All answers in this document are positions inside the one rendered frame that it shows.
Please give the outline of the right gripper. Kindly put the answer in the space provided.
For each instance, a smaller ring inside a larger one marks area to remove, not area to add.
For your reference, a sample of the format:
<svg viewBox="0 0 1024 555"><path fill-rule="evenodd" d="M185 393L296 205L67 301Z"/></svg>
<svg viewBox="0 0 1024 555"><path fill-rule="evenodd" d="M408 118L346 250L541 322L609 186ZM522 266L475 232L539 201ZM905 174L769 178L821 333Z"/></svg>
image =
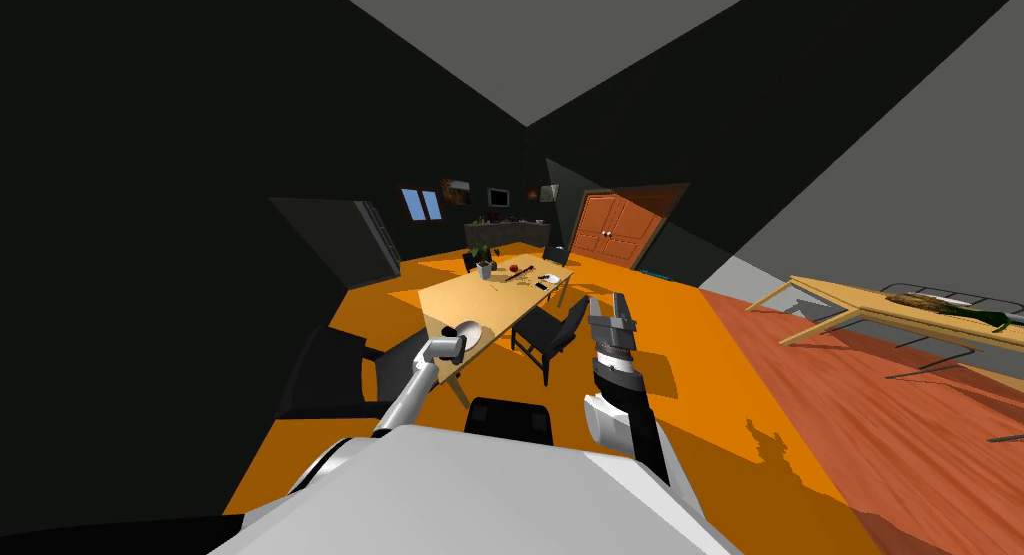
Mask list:
<svg viewBox="0 0 1024 555"><path fill-rule="evenodd" d="M629 321L628 303L622 293L613 294L613 310L614 317L604 317L599 299L589 298L588 322L596 349L605 355L631 353L637 349L634 338L636 322Z"/></svg>

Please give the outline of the light wooden dining table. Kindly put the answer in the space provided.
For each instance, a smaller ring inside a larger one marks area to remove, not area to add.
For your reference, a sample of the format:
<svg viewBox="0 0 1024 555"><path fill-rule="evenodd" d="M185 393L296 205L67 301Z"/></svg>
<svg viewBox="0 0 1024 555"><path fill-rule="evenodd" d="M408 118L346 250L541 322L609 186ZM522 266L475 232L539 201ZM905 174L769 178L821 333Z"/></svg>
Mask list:
<svg viewBox="0 0 1024 555"><path fill-rule="evenodd" d="M515 273L509 270L513 264L519 267ZM438 383L449 385L463 405L470 405L458 383L458 375L463 368L510 331L542 300L551 297L557 287L565 292L572 274L573 271L565 266L522 254L499 263L488 280L474 271L420 290L419 303L431 337L440 336L444 326L456 327L465 321L476 321L482 327L478 344L470 351L465 350L462 358L434 360L438 367Z"/></svg>

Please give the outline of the black dining chair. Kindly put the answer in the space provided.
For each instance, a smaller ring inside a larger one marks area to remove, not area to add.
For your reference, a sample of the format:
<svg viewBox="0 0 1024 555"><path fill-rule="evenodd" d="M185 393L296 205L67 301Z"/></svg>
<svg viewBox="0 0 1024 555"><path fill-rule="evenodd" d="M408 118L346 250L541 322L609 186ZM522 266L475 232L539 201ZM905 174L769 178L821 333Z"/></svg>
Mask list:
<svg viewBox="0 0 1024 555"><path fill-rule="evenodd" d="M547 386L551 360L574 340L578 328L589 310L590 297L585 295L568 311L564 321L539 307L532 308L511 330L511 348L519 348L542 371Z"/></svg>
<svg viewBox="0 0 1024 555"><path fill-rule="evenodd" d="M387 351L366 339L322 326L309 336L289 378L276 420L380 419L414 374L426 328Z"/></svg>

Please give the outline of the orange double door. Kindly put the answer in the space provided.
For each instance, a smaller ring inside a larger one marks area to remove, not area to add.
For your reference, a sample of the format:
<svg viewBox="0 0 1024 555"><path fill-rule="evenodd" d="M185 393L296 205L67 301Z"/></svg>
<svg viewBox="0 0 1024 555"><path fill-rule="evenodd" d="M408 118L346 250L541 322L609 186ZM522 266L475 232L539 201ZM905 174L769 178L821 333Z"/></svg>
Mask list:
<svg viewBox="0 0 1024 555"><path fill-rule="evenodd" d="M673 197L666 191L594 193L584 200L571 253L634 268Z"/></svg>

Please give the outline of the dark grey door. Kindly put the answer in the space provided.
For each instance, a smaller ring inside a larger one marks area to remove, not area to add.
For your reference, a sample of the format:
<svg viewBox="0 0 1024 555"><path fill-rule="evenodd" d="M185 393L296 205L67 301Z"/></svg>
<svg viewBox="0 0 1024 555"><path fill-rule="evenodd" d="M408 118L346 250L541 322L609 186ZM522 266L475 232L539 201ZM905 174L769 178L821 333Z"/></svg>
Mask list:
<svg viewBox="0 0 1024 555"><path fill-rule="evenodd" d="M367 225L372 241L373 257L381 272L379 281L398 278L401 260L384 221L371 201L355 201L355 209Z"/></svg>

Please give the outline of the dark sideboard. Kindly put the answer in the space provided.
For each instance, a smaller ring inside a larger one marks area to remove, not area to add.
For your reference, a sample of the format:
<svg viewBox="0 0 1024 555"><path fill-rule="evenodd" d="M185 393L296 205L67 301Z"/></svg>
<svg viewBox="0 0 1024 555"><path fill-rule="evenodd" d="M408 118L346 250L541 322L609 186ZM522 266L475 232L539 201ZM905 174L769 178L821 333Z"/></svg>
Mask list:
<svg viewBox="0 0 1024 555"><path fill-rule="evenodd" d="M537 222L473 223L464 225L467 247L484 245L487 248L525 243L532 247L547 247L551 226Z"/></svg>

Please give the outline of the blue window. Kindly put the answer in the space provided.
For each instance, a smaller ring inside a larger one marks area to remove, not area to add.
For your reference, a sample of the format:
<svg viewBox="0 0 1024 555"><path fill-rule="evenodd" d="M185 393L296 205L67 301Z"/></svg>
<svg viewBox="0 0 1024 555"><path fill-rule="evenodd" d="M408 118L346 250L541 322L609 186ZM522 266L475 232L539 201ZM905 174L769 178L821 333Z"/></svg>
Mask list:
<svg viewBox="0 0 1024 555"><path fill-rule="evenodd" d="M401 195L412 221L439 222L442 220L436 193L402 188Z"/></svg>

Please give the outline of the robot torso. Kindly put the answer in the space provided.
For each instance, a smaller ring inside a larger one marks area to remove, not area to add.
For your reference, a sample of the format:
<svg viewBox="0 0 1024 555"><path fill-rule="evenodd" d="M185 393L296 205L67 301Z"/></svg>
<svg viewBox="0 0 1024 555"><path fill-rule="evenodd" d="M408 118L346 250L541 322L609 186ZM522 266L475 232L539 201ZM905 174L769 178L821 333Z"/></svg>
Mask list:
<svg viewBox="0 0 1024 555"><path fill-rule="evenodd" d="M606 453L417 425L339 440L210 555L743 555L674 454L662 479L623 410L584 409Z"/></svg>

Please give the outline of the light wooden side table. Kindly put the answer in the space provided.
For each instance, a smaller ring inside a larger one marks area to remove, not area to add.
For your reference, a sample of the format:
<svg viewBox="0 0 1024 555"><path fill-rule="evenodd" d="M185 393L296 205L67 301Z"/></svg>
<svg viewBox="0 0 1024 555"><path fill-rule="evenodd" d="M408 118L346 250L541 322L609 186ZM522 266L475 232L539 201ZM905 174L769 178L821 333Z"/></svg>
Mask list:
<svg viewBox="0 0 1024 555"><path fill-rule="evenodd" d="M959 364L959 358L974 354L983 345L1024 353L1024 304L1011 312L980 309L986 301L975 296L971 302L954 299L951 291L936 287L918 287L915 291L891 293L853 287L810 278L792 276L777 289L748 306L754 311L791 287L823 299L840 311L814 321L814 325L780 342L793 346L812 335L845 328L859 321L898 328L915 334L919 340L936 339L963 347L964 352L923 365L907 376L937 373Z"/></svg>

